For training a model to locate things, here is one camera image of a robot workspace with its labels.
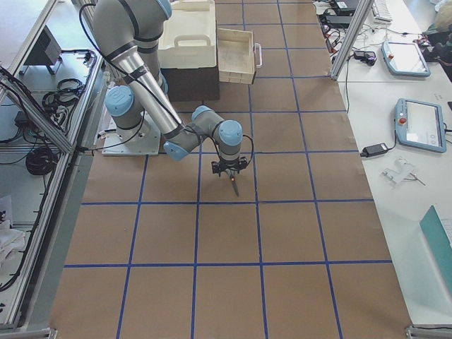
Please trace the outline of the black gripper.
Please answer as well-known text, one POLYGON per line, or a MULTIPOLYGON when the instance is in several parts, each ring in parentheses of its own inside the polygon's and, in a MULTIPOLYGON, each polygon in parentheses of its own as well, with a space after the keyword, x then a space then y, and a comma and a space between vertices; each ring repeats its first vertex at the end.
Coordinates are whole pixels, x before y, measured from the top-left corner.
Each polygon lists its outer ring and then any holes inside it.
POLYGON ((234 176, 246 169, 246 157, 241 156, 235 160, 225 160, 220 157, 218 161, 211 162, 211 169, 212 173, 217 174, 219 177, 223 172, 234 176))

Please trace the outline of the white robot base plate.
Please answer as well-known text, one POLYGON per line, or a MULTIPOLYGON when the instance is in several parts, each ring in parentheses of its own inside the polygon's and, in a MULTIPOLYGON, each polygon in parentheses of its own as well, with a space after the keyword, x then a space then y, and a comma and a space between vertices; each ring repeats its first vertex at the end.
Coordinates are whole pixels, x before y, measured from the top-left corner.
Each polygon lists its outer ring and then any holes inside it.
POLYGON ((105 135, 102 154, 109 156, 127 155, 157 155, 160 148, 161 133, 148 114, 144 115, 142 125, 131 130, 118 129, 113 118, 109 129, 114 129, 105 135))

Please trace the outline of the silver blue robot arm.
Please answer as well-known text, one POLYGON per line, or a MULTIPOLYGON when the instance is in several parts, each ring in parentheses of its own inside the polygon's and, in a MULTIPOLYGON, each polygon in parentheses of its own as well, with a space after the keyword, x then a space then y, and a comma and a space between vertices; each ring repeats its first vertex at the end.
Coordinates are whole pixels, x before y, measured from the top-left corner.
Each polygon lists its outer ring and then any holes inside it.
POLYGON ((125 87, 155 122, 165 138, 165 152, 179 161, 210 138, 219 158, 211 163, 213 173, 234 176, 246 169, 249 160, 240 154, 243 129, 238 121, 201 105, 185 124, 163 91, 157 51, 164 23, 172 15, 170 2, 99 1, 93 9, 93 44, 121 72, 125 87))

